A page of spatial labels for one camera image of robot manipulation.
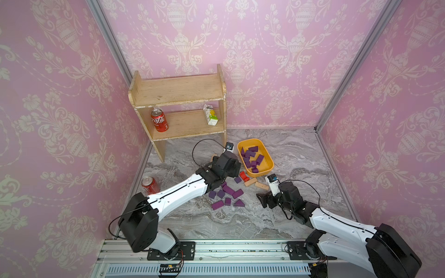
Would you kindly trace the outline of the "purple brick centre long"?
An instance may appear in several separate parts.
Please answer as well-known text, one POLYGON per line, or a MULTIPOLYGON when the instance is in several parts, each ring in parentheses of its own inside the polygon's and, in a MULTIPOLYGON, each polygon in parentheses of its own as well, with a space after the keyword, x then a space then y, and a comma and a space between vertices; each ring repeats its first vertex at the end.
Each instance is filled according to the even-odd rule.
POLYGON ((232 188, 230 188, 228 185, 223 186, 222 189, 224 192, 226 192, 227 194, 229 194, 231 196, 235 193, 235 191, 232 188))

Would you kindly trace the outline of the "red cola can on floor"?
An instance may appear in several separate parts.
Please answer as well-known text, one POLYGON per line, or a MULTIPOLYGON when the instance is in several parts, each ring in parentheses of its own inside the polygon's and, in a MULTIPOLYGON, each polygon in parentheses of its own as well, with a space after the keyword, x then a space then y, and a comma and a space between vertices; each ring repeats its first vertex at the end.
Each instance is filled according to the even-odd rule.
POLYGON ((145 176, 141 180, 141 187, 147 195, 160 193, 160 187, 154 177, 145 176))

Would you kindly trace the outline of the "natural wood brick near shelf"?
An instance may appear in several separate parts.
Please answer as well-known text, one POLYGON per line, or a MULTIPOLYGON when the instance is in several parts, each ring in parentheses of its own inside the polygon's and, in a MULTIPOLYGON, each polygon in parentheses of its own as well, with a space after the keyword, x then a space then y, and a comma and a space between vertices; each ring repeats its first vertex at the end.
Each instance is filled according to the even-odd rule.
POLYGON ((213 160, 214 160, 215 158, 218 158, 218 155, 217 155, 217 154, 213 154, 213 155, 212 155, 212 157, 211 157, 211 159, 210 159, 210 162, 213 162, 213 160))

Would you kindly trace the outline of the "red cola can on shelf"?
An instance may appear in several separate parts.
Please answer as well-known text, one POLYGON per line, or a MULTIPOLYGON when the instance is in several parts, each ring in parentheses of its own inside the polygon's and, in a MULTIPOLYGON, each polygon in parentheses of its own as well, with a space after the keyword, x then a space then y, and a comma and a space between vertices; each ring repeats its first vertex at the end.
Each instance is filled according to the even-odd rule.
POLYGON ((151 120, 157 132, 163 133, 168 130, 169 125, 164 112, 160 108, 153 108, 151 120))

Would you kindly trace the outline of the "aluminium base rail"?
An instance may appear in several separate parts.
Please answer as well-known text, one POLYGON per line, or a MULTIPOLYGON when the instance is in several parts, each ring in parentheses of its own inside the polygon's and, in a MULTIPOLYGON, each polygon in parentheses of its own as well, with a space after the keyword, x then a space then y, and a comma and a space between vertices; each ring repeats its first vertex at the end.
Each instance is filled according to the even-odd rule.
POLYGON ((176 255, 134 253, 123 240, 107 240, 93 278, 322 277, 334 257, 311 258, 304 241, 290 239, 191 239, 176 255))

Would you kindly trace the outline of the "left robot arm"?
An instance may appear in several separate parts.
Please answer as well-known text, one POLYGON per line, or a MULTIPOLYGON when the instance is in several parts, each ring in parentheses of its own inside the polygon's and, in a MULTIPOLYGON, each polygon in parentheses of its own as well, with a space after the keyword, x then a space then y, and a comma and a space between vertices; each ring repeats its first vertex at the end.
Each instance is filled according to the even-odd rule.
POLYGON ((168 214, 192 199, 206 195, 221 186, 228 177, 236 177, 241 169, 238 157, 224 151, 200 167, 183 182, 156 194, 132 196, 124 213, 117 217, 118 226, 134 253, 156 250, 168 257, 179 252, 180 241, 168 229, 158 228, 168 214))

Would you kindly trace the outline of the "wooden two-tier shelf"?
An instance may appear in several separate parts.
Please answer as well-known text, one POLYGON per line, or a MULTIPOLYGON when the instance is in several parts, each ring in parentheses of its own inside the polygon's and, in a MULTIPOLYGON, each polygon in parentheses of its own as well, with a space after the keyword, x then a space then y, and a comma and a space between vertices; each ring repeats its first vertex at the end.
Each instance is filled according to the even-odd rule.
POLYGON ((161 162, 165 161, 168 140, 220 134, 222 143, 227 142, 227 85, 221 64, 217 65, 216 74, 164 79, 143 80, 135 71, 128 98, 161 162), (155 108, 212 101, 219 102, 215 109, 219 121, 215 126, 207 124, 202 109, 168 112, 169 128, 165 132, 158 132, 151 118, 155 108))

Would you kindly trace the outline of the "yellow plastic storage bin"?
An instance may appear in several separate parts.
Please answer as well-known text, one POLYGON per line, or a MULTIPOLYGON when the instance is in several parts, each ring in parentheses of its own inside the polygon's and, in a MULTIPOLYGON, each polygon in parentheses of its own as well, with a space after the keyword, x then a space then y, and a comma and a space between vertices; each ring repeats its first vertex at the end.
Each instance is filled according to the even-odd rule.
POLYGON ((271 155, 269 154, 268 150, 266 149, 265 145, 260 139, 247 139, 240 141, 237 144, 237 150, 242 162, 242 166, 245 168, 246 173, 250 177, 260 177, 267 175, 273 170, 275 166, 273 159, 271 158, 271 155), (257 155, 255 157, 250 157, 250 158, 246 157, 245 156, 246 151, 250 147, 254 146, 258 146, 258 152, 256 152, 257 155), (264 160, 260 165, 256 165, 256 159, 258 158, 259 155, 263 155, 264 160), (259 172, 253 173, 251 171, 252 168, 257 168, 259 172))

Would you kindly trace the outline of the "small red brick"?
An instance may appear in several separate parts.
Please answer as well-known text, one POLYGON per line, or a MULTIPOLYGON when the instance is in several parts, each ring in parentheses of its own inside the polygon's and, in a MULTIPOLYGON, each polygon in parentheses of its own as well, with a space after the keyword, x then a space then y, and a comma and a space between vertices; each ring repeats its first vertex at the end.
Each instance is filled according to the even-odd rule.
POLYGON ((244 171, 241 171, 239 174, 240 178, 244 181, 247 182, 250 180, 250 177, 246 175, 246 173, 244 171))

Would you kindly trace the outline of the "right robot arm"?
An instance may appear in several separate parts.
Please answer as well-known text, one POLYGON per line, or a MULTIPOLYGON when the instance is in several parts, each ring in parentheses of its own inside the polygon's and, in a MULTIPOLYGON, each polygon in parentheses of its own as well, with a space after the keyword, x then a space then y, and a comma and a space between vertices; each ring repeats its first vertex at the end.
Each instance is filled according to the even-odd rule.
POLYGON ((423 263, 390 225, 367 225, 336 215, 319 203, 303 199, 293 180, 266 177, 270 188, 257 194, 264 208, 279 207, 288 220, 312 228, 305 240, 310 258, 335 257, 359 266, 378 278, 414 278, 423 263))

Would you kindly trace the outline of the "engraved natural wood brick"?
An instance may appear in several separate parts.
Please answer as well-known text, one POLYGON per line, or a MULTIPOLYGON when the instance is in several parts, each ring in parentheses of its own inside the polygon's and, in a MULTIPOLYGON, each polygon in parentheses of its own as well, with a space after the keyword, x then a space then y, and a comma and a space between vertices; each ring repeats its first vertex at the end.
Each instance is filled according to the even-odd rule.
POLYGON ((258 187, 258 188, 261 188, 263 190, 266 190, 266 191, 270 190, 270 187, 268 185, 265 185, 265 184, 260 183, 258 181, 255 183, 255 186, 258 187))

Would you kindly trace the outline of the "purple triangle brick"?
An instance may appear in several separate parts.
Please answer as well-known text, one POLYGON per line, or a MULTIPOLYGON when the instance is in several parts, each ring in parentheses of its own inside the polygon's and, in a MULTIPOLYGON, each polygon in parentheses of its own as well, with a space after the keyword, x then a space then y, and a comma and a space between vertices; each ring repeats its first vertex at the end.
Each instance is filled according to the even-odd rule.
POLYGON ((235 207, 245 207, 245 203, 241 199, 238 199, 238 200, 236 200, 234 202, 233 206, 235 206, 235 207))

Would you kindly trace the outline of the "green white juice carton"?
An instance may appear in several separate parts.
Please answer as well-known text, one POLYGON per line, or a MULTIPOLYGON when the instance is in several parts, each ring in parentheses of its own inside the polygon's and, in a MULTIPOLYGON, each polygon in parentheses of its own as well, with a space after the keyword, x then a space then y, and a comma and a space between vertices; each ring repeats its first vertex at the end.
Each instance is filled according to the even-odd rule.
POLYGON ((205 104, 203 111, 206 116, 207 124, 211 125, 211 126, 216 126, 219 119, 218 119, 218 116, 216 115, 216 111, 214 110, 213 106, 205 104))

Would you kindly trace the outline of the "natural wood brick small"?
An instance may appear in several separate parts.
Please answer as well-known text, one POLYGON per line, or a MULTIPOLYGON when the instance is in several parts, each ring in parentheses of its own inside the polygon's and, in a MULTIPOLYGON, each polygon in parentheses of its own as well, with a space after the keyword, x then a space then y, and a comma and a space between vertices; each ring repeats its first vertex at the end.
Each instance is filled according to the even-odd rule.
POLYGON ((254 185, 257 182, 257 178, 251 178, 244 182, 245 186, 251 186, 254 185))

